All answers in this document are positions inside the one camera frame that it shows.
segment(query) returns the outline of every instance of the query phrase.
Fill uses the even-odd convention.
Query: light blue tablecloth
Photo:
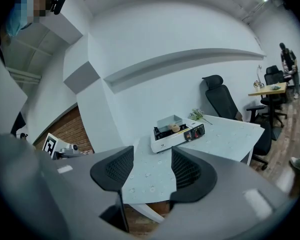
[[[264,129],[257,124],[205,115],[205,135],[180,147],[241,161],[254,147]],[[147,204],[170,199],[176,191],[171,169],[171,149],[153,153],[150,136],[140,138],[135,146],[133,169],[122,187],[125,204]]]

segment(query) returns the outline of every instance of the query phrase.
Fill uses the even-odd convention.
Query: brick wall
[[[78,106],[62,116],[34,142],[33,145],[37,150],[42,150],[48,133],[51,133],[64,142],[77,144],[81,152],[92,150]]]

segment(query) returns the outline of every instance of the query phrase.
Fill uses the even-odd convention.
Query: ceiling
[[[82,2],[94,16],[127,3],[142,0],[75,0]],[[262,0],[181,0],[202,3],[213,6],[229,13],[235,18],[249,23],[256,11],[260,11],[264,3]],[[33,23],[30,27],[13,37],[9,46],[3,47],[6,66],[18,71],[41,76],[51,56],[67,43],[55,33],[40,23]],[[18,80],[19,86],[29,96],[35,91],[35,84]]]

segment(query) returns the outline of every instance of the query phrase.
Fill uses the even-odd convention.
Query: stove knob
[[[200,127],[198,129],[196,129],[195,133],[201,137],[202,135],[204,135],[204,130]]]

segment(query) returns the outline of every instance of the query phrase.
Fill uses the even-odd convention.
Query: person's shoe
[[[290,164],[300,171],[300,158],[291,157]]]

